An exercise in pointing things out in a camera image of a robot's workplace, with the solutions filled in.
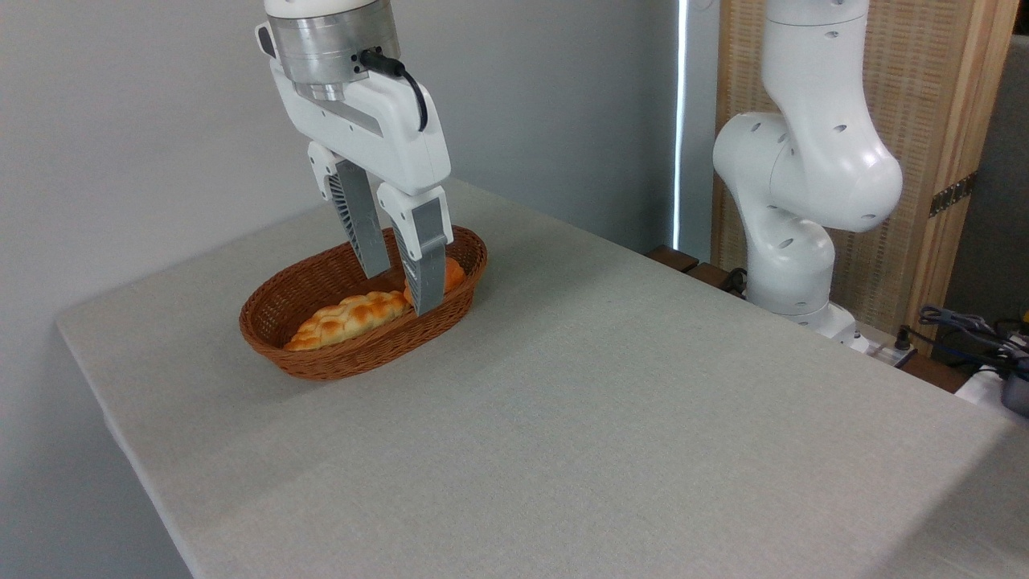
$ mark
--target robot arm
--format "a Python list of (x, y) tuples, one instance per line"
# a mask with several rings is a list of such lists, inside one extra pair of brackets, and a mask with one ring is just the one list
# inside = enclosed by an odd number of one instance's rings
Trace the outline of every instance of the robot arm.
[(737, 115), (714, 148), (747, 236), (747, 299), (847, 345), (854, 320), (829, 303), (836, 253), (822, 225), (868, 230), (901, 190), (864, 100), (867, 10), (768, 0), (761, 78), (782, 114)]
[[(415, 310), (442, 302), (450, 155), (432, 97), (396, 61), (389, 0), (265, 0), (261, 49), (308, 157), (371, 277), (389, 268), (378, 204), (397, 233)], [(367, 173), (384, 182), (372, 195)]]

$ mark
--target gray wall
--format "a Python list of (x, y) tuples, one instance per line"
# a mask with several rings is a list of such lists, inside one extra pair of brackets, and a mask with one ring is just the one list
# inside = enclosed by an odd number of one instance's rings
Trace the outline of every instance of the gray wall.
[[(635, 249), (667, 239), (674, 2), (394, 3), (457, 176)], [(54, 319), (317, 203), (262, 17), (258, 0), (4, 6), (0, 577), (186, 575)]]
[(681, 151), (679, 248), (711, 258), (715, 108), (718, 99), (720, 0), (689, 0)]
[(947, 307), (994, 322), (1029, 309), (1029, 36), (1015, 36)]

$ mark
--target bread roll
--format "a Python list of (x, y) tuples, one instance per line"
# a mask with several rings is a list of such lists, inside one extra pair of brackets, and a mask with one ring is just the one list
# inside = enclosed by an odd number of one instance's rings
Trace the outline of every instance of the bread roll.
[(340, 305), (326, 306), (300, 325), (283, 347), (288, 352), (313, 351), (355, 338), (400, 318), (411, 307), (399, 292), (370, 292), (351, 296)]
[[(464, 268), (454, 257), (447, 257), (447, 272), (445, 276), (443, 294), (450, 292), (451, 289), (457, 287), (462, 281), (464, 281)], [(409, 304), (415, 305), (415, 299), (411, 296), (411, 284), (407, 283), (406, 279), (403, 280), (403, 299), (407, 300)]]

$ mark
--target cable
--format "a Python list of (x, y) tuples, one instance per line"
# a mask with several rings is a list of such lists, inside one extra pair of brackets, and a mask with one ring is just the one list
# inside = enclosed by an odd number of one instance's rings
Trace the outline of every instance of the cable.
[(411, 84), (411, 88), (415, 91), (415, 100), (418, 101), (418, 112), (422, 115), (422, 123), (418, 126), (418, 132), (425, 132), (425, 126), (429, 123), (429, 107), (425, 104), (425, 95), (422, 94), (422, 87), (418, 85), (415, 77), (411, 75), (406, 70), (403, 71), (403, 77), (407, 79), (407, 83)]
[(1010, 348), (1029, 354), (1029, 350), (1026, 350), (1022, 345), (1012, 341), (1008, 336), (1001, 336), (994, 327), (990, 326), (986, 320), (979, 316), (957, 314), (953, 311), (936, 306), (925, 306), (919, 311), (918, 322), (923, 326), (951, 328), (955, 331), (954, 333), (960, 332), (969, 339), (990, 348), (998, 350)]
[(418, 132), (424, 133), (425, 128), (429, 124), (429, 107), (425, 103), (425, 95), (422, 94), (422, 87), (415, 80), (415, 77), (407, 72), (407, 68), (403, 66), (402, 62), (380, 53), (381, 50), (381, 48), (376, 48), (375, 51), (362, 50), (359, 58), (361, 66), (387, 76), (407, 80), (407, 83), (411, 84), (411, 89), (415, 92), (415, 100), (418, 101), (418, 113), (421, 118)]
[(1025, 377), (1027, 375), (1027, 371), (1026, 371), (1026, 368), (1024, 366), (1021, 366), (1018, 363), (1016, 363), (1014, 365), (1006, 364), (1005, 363), (1006, 362), (1006, 360), (1005, 360), (1006, 357), (1005, 357), (1005, 359), (1001, 359), (999, 356), (996, 357), (996, 358), (990, 358), (990, 357), (986, 357), (986, 356), (973, 355), (973, 354), (969, 354), (969, 353), (966, 353), (966, 352), (954, 350), (954, 349), (952, 349), (950, 347), (947, 347), (946, 345), (943, 345), (943, 343), (941, 343), (941, 342), (938, 342), (936, 340), (933, 340), (932, 338), (930, 338), (930, 337), (928, 337), (928, 336), (926, 336), (924, 334), (921, 334), (921, 333), (915, 331), (912, 327), (907, 326), (907, 325), (901, 326), (900, 327), (900, 331), (902, 333), (906, 333), (907, 335), (915, 336), (916, 338), (922, 340), (923, 342), (926, 342), (928, 345), (932, 345), (933, 347), (935, 347), (935, 348), (937, 348), (937, 349), (939, 349), (939, 350), (942, 350), (942, 351), (944, 351), (947, 354), (950, 354), (952, 356), (956, 356), (958, 358), (963, 358), (965, 360), (977, 362), (977, 363), (982, 364), (984, 366), (992, 366), (993, 368), (996, 368), (997, 370), (1004, 370), (1004, 371), (1007, 371), (1007, 372), (1014, 372), (1014, 373), (1016, 373), (1016, 374), (1018, 374), (1019, 376), (1022, 376), (1022, 377)]
[(955, 370), (965, 366), (982, 366), (982, 364), (973, 360), (959, 360), (957, 362), (951, 362), (947, 364), (948, 368), (954, 368)]

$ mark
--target brown wicker basket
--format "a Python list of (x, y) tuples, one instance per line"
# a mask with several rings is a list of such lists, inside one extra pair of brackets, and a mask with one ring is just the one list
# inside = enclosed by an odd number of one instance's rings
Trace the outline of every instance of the brown wicker basket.
[(336, 381), (378, 368), (448, 331), (471, 307), (475, 284), (486, 268), (486, 245), (470, 229), (455, 226), (447, 254), (467, 277), (425, 316), (410, 311), (397, 320), (339, 345), (309, 352), (282, 347), (318, 310), (349, 296), (403, 289), (403, 268), (393, 229), (385, 229), (392, 267), (364, 277), (349, 243), (322, 251), (275, 274), (250, 296), (240, 313), (240, 331), (257, 354), (283, 372), (309, 381)]

